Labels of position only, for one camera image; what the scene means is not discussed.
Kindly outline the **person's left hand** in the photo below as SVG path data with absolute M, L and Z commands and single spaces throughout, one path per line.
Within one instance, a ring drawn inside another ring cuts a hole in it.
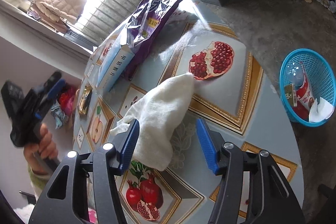
M 58 149 L 56 143 L 52 140 L 52 133 L 43 123 L 40 127 L 41 141 L 39 144 L 29 143 L 24 146 L 23 155 L 28 162 L 31 170 L 36 174 L 46 174 L 47 172 L 39 164 L 34 153 L 39 153 L 42 159 L 56 159 L 58 157 Z

